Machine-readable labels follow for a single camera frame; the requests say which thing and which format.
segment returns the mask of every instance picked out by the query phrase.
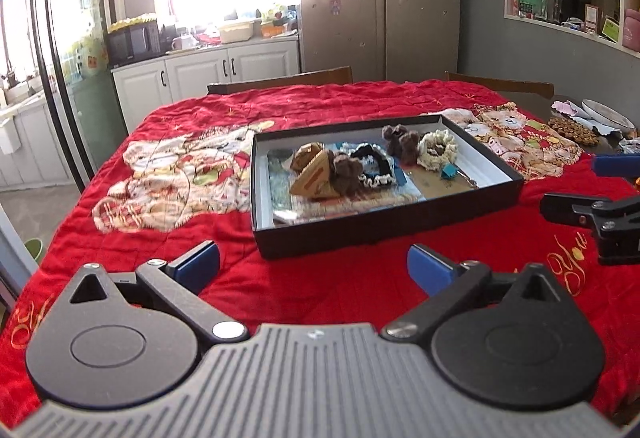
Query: white mug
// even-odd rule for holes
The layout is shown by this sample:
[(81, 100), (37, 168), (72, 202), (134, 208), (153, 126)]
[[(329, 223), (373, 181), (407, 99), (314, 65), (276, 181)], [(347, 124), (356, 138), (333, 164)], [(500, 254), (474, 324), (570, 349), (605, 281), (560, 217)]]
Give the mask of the white mug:
[(183, 50), (185, 48), (193, 48), (194, 46), (198, 46), (198, 40), (191, 34), (183, 34), (180, 38), (175, 38), (171, 42), (172, 50)]

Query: white bowl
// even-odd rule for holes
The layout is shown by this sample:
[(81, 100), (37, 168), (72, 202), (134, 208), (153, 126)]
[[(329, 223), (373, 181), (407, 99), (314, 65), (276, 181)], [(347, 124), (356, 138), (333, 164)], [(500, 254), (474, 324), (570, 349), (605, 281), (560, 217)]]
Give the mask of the white bowl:
[(621, 115), (617, 111), (605, 106), (604, 104), (597, 103), (590, 99), (582, 101), (582, 108), (586, 111), (593, 120), (610, 126), (611, 128), (619, 129), (622, 133), (630, 133), (636, 127), (633, 123), (627, 119), (624, 115)]

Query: pink container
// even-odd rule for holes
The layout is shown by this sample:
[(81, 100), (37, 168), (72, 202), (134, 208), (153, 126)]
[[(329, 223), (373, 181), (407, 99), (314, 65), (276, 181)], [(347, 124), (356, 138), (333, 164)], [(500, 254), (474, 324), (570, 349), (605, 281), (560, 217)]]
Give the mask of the pink container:
[(622, 46), (640, 52), (640, 12), (625, 11), (625, 28), (622, 31)]

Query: blue handle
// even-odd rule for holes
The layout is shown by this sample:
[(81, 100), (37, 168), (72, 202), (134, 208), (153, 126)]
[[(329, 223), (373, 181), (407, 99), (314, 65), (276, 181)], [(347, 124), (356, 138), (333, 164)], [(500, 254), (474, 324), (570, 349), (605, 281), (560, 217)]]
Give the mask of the blue handle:
[(444, 290), (460, 275), (461, 267), (424, 245), (412, 245), (406, 255), (409, 276), (429, 297)]
[(640, 176), (640, 155), (596, 155), (591, 164), (597, 176)]
[(172, 261), (166, 272), (176, 283), (197, 295), (219, 270), (220, 250), (213, 241), (207, 240)]

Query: open box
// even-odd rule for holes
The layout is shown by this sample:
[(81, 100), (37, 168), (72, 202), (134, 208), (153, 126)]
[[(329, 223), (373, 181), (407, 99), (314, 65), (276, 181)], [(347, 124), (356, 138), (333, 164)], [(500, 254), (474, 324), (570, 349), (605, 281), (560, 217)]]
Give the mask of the open box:
[[(476, 182), (478, 189), (422, 197), (404, 205), (378, 207), (301, 224), (279, 225), (274, 221), (268, 160), (270, 151), (295, 151), (309, 142), (369, 142), (384, 148), (383, 126), (397, 124), (418, 133), (448, 129), (458, 145), (456, 165)], [(517, 202), (523, 183), (520, 173), (442, 115), (268, 131), (255, 134), (252, 149), (252, 228), (263, 258), (311, 254), (435, 229), (508, 208)]]

